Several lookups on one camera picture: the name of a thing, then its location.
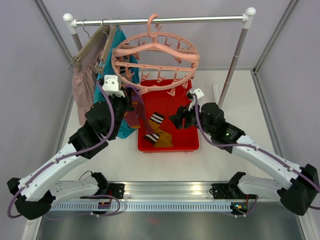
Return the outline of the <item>purple sock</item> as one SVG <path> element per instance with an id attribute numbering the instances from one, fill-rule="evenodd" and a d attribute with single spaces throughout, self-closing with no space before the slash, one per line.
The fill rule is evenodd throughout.
<path id="1" fill-rule="evenodd" d="M 132 129 L 139 129 L 141 127 L 139 116 L 137 115 L 136 111 L 126 111 L 124 113 L 124 120 L 127 125 Z"/>
<path id="2" fill-rule="evenodd" d="M 147 132 L 147 130 L 150 129 L 148 121 L 149 119 L 146 115 L 146 107 L 142 95 L 138 92 L 137 89 L 132 86 L 127 86 L 125 90 L 131 90 L 130 96 L 132 100 L 132 106 L 134 107 L 134 110 L 138 115 L 138 119 L 141 119 L 143 121 L 143 126 L 145 128 L 145 131 Z"/>

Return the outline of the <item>pink round clip hanger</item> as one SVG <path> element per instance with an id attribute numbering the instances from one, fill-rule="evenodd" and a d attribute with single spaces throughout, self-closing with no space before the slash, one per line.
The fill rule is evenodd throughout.
<path id="1" fill-rule="evenodd" d="M 131 74 L 121 76 L 127 86 L 138 89 L 140 94 L 168 90 L 175 96 L 175 88 L 186 88 L 195 77 L 200 55 L 194 45 L 185 38 L 162 32 L 161 25 L 152 26 L 150 21 L 159 17 L 152 14 L 147 20 L 147 31 L 121 42 L 112 50 L 111 65 L 120 74 L 120 66 L 131 69 Z M 120 62 L 119 57 L 128 56 L 130 63 Z"/>

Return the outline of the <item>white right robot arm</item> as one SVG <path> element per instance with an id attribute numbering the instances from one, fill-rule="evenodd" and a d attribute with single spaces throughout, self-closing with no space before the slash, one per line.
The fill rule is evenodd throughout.
<path id="1" fill-rule="evenodd" d="M 228 123 L 216 103 L 180 106 L 169 120 L 177 129 L 196 127 L 204 137 L 210 137 L 211 145 L 247 160 L 270 176 L 267 179 L 236 173 L 228 182 L 228 192 L 235 198 L 246 194 L 278 200 L 290 212 L 303 216 L 320 192 L 314 166 L 301 166 L 263 148 L 243 130 Z"/>

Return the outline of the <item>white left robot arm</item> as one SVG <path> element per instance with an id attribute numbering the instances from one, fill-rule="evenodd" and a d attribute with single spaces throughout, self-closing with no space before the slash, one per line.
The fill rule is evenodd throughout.
<path id="1" fill-rule="evenodd" d="M 124 89 L 115 93 L 101 91 L 104 101 L 94 103 L 87 120 L 50 160 L 30 175 L 13 177 L 7 182 L 13 195 L 7 209 L 11 219 L 34 220 L 53 206 L 77 198 L 105 198 L 110 184 L 101 172 L 69 183 L 60 180 L 75 167 L 92 159 L 115 140 L 125 112 L 131 104 Z"/>

